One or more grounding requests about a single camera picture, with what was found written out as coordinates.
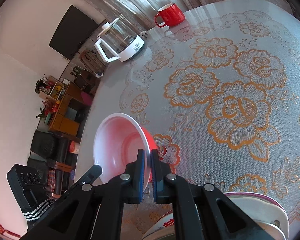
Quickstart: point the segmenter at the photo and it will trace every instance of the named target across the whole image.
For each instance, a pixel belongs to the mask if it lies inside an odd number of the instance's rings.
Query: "television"
[[[98,24],[71,5],[59,23],[49,46],[71,60]]]

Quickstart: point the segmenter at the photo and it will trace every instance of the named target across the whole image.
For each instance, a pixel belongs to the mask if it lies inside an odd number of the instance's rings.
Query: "red checkered cloth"
[[[55,183],[56,183],[56,171],[55,170],[49,170],[49,173],[48,173],[48,187],[50,189],[50,192],[54,192]]]

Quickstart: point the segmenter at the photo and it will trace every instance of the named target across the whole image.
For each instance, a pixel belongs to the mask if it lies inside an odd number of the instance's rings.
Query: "wall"
[[[104,20],[84,0],[6,0],[0,8],[0,47],[41,76],[59,78],[68,60],[49,43],[70,5],[97,23]]]
[[[26,165],[42,100],[34,93],[40,75],[0,50],[0,223],[23,235],[26,220],[6,174],[15,163]]]

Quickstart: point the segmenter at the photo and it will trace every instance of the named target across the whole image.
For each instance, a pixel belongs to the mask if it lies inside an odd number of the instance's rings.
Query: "electric kettle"
[[[94,46],[105,62],[117,59],[126,61],[135,55],[144,44],[144,40],[119,18],[115,19],[112,23],[105,23],[102,28],[103,30],[97,36],[97,42]],[[106,56],[100,46],[101,43],[109,50],[113,57],[108,58]]]

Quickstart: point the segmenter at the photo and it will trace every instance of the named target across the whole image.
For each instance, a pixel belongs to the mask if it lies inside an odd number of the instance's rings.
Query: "kettle handle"
[[[115,56],[108,58],[103,49],[101,48],[100,43],[102,43],[112,54],[115,54]],[[99,52],[100,56],[105,62],[111,62],[121,58],[106,42],[103,41],[103,39],[97,40],[94,46],[96,47],[97,51]]]

